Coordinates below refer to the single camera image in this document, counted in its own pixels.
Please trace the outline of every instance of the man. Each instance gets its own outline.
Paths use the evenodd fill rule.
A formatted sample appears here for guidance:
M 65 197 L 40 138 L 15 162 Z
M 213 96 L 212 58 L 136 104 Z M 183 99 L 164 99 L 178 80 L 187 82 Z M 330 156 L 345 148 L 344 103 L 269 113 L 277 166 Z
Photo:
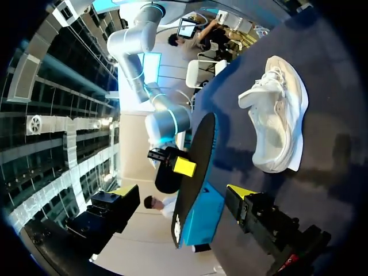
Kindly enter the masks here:
M 201 41 L 211 32 L 212 28 L 216 25 L 217 21 L 212 20 L 211 23 L 202 32 L 195 34 L 193 39 L 190 40 L 183 39 L 174 33 L 168 38 L 168 43 L 171 46 L 180 47 L 183 59 L 188 61 L 198 59 L 198 54 L 204 51 L 200 45 Z
M 166 197 L 161 201 L 150 195 L 144 199 L 144 206 L 146 209 L 156 209 L 160 211 L 165 218 L 171 220 L 174 214 L 177 198 L 178 196 L 175 195 L 173 197 Z

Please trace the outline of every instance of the dark blue table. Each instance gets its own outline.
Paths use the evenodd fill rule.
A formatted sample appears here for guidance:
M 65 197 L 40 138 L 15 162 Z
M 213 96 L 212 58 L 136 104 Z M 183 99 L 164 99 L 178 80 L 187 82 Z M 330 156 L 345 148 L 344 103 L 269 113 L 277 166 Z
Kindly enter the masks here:
M 278 55 L 302 77 L 309 95 L 304 151 L 298 172 L 265 174 L 252 164 L 256 135 L 237 96 Z M 218 116 L 220 134 L 209 182 L 225 194 L 233 184 L 267 191 L 301 230 L 316 224 L 338 246 L 347 237 L 367 195 L 367 94 L 348 50 L 330 24 L 313 9 L 276 27 L 232 62 L 197 94 L 194 131 L 207 112 Z M 224 209 L 212 248 L 228 276 L 264 275 L 273 262 Z M 321 272 L 332 251 L 315 262 Z

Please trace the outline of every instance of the blue box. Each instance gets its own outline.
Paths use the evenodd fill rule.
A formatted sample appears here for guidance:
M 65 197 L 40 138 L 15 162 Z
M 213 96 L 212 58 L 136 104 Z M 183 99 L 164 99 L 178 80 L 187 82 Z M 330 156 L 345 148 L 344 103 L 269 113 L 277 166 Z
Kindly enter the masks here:
M 212 242 L 224 202 L 224 197 L 208 182 L 203 186 L 182 230 L 182 240 L 187 246 Z

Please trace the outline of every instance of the black hair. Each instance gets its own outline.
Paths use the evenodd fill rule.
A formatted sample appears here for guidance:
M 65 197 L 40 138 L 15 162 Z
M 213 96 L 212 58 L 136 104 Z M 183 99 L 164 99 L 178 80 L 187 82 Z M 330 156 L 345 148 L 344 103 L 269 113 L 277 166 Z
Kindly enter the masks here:
M 144 199 L 144 207 L 146 209 L 152 209 L 152 196 L 149 195 Z
M 178 46 L 177 40 L 178 40 L 178 36 L 176 33 L 173 33 L 171 36 L 168 37 L 168 43 L 171 46 L 177 47 Z

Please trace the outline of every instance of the monitor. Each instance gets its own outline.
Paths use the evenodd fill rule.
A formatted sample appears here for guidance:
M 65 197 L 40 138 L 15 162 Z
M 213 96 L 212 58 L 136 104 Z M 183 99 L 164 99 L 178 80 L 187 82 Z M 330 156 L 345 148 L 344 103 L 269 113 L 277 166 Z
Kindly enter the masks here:
M 178 27 L 178 36 L 181 36 L 184 39 L 192 39 L 197 31 L 196 25 L 199 24 L 200 23 L 198 21 L 181 18 Z

